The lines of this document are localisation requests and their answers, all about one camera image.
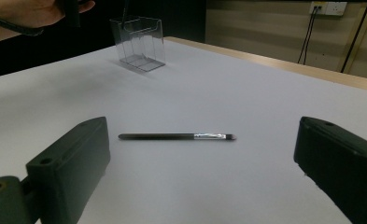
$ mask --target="white table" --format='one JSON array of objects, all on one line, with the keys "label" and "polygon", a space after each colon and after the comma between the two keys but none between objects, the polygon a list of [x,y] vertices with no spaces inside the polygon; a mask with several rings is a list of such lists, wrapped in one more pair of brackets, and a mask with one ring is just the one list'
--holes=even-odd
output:
[{"label": "white table", "polygon": [[[140,73],[114,47],[0,77],[0,176],[106,116],[111,162],[79,223],[346,224],[293,161],[302,116],[367,139],[367,90],[165,41]],[[120,133],[233,133],[120,141]]]}]

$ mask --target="hand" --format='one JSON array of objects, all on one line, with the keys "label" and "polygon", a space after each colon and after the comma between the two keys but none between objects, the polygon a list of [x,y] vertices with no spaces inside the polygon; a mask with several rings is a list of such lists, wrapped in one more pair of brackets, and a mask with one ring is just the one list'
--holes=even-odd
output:
[{"label": "hand", "polygon": [[[93,6],[95,2],[90,0],[78,5],[78,11],[85,12]],[[42,27],[52,25],[63,17],[63,0],[0,0],[0,19],[17,25]]]}]

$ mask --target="table edge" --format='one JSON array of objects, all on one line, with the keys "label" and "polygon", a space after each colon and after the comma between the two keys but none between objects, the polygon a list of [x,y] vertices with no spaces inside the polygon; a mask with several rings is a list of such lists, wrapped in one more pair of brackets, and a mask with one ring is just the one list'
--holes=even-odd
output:
[{"label": "table edge", "polygon": [[238,59],[247,60],[253,63],[259,63],[262,65],[279,68],[282,70],[298,73],[301,75],[315,77],[346,86],[359,88],[367,90],[367,78],[366,77],[356,77],[349,74],[343,74],[338,72],[329,71],[326,69],[311,67],[308,65],[302,65],[297,63],[285,62],[278,59],[268,58],[256,54],[246,53],[235,49],[225,49],[222,47],[212,46],[208,44],[203,44],[199,42],[194,42],[186,39],[181,39],[173,36],[167,36],[165,40],[172,41],[175,43],[195,47],[197,49],[204,49],[219,54],[224,54]]}]

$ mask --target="electrical socket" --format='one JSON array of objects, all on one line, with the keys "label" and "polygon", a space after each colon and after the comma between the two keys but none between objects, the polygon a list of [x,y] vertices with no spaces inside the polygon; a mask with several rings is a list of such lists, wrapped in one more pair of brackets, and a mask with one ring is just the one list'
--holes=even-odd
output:
[{"label": "electrical socket", "polygon": [[346,10],[346,2],[330,2],[326,7],[325,15],[343,16]]},{"label": "electrical socket", "polygon": [[309,8],[309,14],[314,13],[315,7],[320,7],[320,9],[318,9],[317,15],[325,15],[326,8],[328,7],[328,2],[311,2],[311,7]]}]

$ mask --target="clear plastic container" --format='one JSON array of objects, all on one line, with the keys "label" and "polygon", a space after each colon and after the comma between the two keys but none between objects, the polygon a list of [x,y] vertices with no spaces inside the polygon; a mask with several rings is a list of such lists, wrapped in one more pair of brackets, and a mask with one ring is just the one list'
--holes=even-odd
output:
[{"label": "clear plastic container", "polygon": [[120,61],[143,71],[165,65],[162,22],[159,19],[128,17],[110,20]]}]

